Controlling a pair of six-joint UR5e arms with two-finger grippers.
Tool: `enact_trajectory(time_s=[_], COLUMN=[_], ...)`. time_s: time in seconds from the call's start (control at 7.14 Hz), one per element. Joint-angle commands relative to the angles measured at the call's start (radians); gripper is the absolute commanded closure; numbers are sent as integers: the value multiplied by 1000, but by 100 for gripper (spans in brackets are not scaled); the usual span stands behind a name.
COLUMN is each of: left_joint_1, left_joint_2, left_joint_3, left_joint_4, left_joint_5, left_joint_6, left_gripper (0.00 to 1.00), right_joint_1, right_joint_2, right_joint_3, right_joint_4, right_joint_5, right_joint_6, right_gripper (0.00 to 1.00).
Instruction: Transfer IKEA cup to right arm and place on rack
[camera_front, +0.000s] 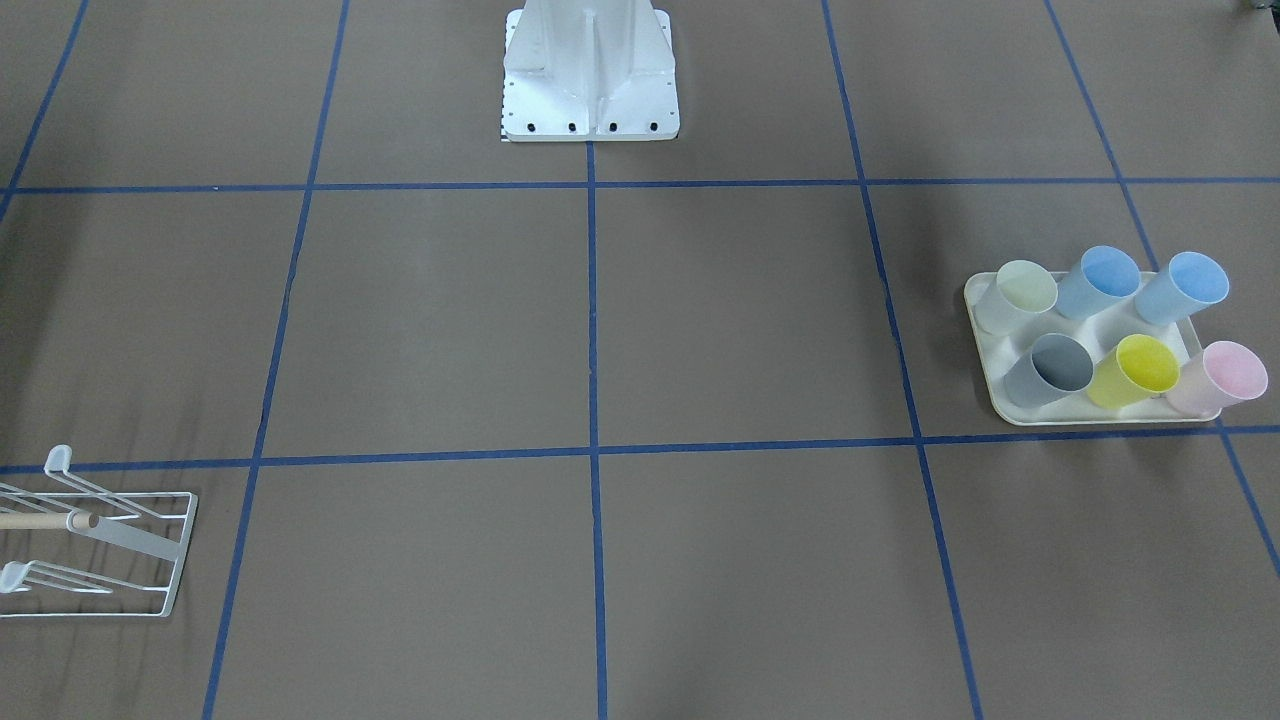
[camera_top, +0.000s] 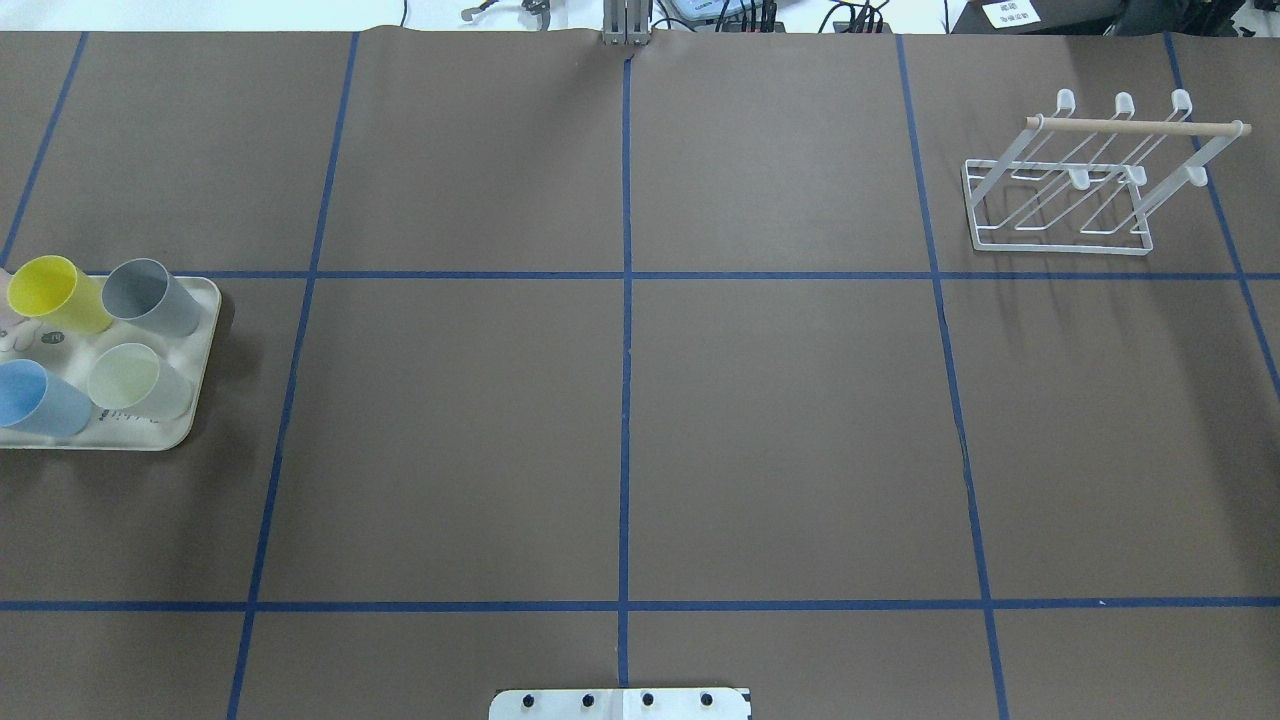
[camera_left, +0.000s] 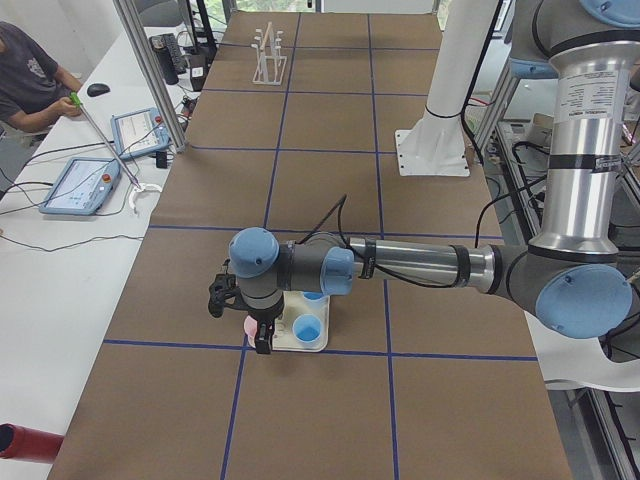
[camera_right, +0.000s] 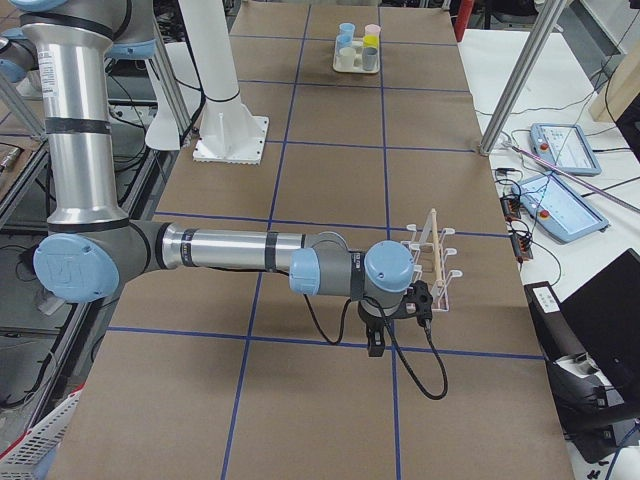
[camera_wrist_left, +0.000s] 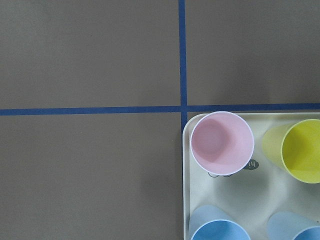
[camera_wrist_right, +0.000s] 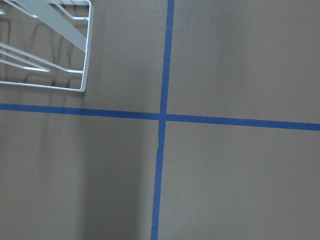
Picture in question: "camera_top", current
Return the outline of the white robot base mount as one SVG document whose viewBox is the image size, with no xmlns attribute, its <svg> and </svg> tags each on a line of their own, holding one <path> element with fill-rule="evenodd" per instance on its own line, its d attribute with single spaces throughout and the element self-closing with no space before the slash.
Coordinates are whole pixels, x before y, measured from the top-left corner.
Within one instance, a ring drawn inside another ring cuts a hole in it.
<svg viewBox="0 0 1280 720">
<path fill-rule="evenodd" d="M 511 689 L 489 719 L 751 719 L 750 691 L 732 687 Z"/>
</svg>

